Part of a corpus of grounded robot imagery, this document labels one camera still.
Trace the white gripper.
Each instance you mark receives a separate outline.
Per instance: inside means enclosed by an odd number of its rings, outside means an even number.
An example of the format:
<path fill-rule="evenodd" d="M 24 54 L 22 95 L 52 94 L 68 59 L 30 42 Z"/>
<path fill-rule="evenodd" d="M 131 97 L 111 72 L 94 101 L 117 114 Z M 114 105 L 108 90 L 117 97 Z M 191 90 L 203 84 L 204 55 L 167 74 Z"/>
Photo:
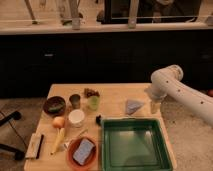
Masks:
<path fill-rule="evenodd" d="M 166 93 L 160 90 L 157 86 L 151 84 L 146 89 L 145 92 L 152 100 L 150 102 L 150 111 L 152 114 L 156 114 L 160 110 L 161 102 L 165 97 Z"/>

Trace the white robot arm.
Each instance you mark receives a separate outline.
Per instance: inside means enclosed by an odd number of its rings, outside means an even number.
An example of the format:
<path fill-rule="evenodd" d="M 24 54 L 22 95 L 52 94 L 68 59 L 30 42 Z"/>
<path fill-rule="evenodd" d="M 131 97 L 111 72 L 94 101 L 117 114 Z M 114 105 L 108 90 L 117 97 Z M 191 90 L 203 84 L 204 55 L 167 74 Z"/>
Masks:
<path fill-rule="evenodd" d="M 169 95 L 213 127 L 213 98 L 183 84 L 183 75 L 179 65 L 154 71 L 147 95 L 153 102 L 161 102 Z"/>

